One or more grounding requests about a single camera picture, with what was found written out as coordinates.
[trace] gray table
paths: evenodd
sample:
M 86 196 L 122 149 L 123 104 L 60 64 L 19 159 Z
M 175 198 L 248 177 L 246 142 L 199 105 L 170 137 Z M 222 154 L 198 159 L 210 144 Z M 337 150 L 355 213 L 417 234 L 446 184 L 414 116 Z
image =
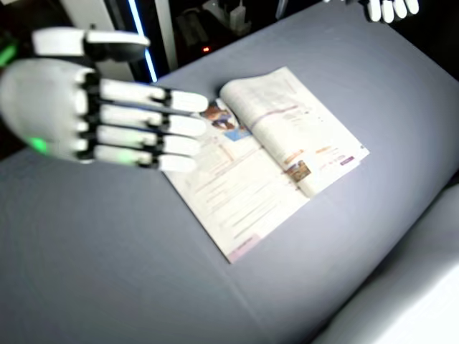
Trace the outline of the gray table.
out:
M 319 4 L 161 80 L 214 97 L 288 66 L 363 165 L 229 265 L 160 173 L 0 164 L 0 343 L 297 343 L 459 167 L 459 85 L 360 6 Z

